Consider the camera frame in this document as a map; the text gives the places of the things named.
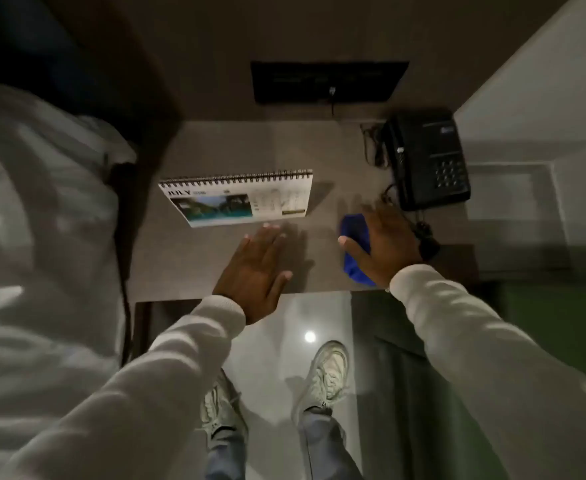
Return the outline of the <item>person's left jeans leg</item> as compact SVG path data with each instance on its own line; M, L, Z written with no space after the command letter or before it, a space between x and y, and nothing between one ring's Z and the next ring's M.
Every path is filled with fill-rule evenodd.
M207 446L205 480L246 480L247 441L239 429L222 427Z

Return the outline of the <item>black desk telephone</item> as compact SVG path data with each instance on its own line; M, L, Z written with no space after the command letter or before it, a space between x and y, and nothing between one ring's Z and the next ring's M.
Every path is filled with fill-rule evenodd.
M406 212L463 203L471 184L453 112L445 107L398 112L380 137Z

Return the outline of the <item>spiral desk calendar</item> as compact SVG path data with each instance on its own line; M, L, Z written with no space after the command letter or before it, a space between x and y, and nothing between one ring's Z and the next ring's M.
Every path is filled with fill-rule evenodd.
M191 228L305 217L312 185L311 169L167 178L158 183Z

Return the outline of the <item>person's left forearm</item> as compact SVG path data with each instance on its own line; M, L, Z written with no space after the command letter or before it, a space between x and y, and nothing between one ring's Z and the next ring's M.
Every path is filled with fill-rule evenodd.
M0 469L0 480L162 480L246 326L222 296L201 301Z

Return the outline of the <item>blue cleaning cloth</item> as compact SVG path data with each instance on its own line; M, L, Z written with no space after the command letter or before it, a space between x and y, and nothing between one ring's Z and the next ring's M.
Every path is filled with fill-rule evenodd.
M340 224L340 234L352 239L366 253L370 254L368 226L362 214L347 214ZM366 275L351 255L345 253L343 259L344 273L355 283L376 287L373 280Z

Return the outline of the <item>person's right forearm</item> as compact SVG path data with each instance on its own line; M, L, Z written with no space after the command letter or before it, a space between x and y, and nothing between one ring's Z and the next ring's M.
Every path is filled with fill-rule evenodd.
M510 480L586 480L584 373L429 265L401 269L387 288Z

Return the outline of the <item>person's right hand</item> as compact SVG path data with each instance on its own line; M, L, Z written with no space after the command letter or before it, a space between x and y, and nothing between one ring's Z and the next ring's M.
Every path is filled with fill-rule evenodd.
M398 207L377 200L363 205L368 226L372 262L357 262L379 289L389 288L395 275L410 266L423 264L419 242Z

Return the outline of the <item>person's left white sneaker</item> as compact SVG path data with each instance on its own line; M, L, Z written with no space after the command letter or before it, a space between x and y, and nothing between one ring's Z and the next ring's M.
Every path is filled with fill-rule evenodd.
M220 442L224 434L248 439L248 426L239 406L240 395L225 371L220 369L212 388L200 406L201 429L206 434L207 449Z

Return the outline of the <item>person's right white sneaker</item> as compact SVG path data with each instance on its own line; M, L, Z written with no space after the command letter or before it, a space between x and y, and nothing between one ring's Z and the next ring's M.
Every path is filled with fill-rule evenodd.
M302 392L294 406L292 417L295 420L308 410L332 413L346 391L350 370L348 357L345 345L337 340L320 347L311 361Z

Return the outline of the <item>person's jeans leg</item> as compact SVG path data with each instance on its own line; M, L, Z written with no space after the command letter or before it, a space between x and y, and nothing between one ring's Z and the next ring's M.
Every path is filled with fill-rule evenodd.
M207 446L205 480L246 480L247 441L239 429L222 427Z
M307 480L364 480L331 409L312 406L297 419Z

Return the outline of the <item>person's right jeans leg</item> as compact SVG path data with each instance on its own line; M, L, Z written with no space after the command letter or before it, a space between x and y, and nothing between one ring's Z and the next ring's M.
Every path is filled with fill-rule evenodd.
M331 409L312 406L297 419L307 480L364 480Z

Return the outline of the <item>black wall socket panel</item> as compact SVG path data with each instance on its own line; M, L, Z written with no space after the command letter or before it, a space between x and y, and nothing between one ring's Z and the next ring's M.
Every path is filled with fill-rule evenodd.
M260 105L387 102L409 68L407 61L334 63L260 62L250 65L255 102Z

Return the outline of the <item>person's left hand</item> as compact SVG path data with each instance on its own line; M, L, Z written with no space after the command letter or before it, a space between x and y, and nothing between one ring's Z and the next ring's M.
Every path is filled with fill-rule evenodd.
M265 223L239 242L212 294L236 303L246 325L271 315L280 298L272 298L272 284L278 274L281 251L287 236L279 225Z

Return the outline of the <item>person's white sneaker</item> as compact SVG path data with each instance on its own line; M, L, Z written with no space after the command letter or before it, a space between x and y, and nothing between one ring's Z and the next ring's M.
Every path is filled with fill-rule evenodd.
M320 347L311 361L302 392L294 406L292 417L295 420L308 410L332 413L346 391L350 370L348 357L345 345L337 340Z
M212 388L200 406L201 429L206 434L207 449L220 442L224 434L248 439L248 426L239 406L240 395L225 371L220 369Z

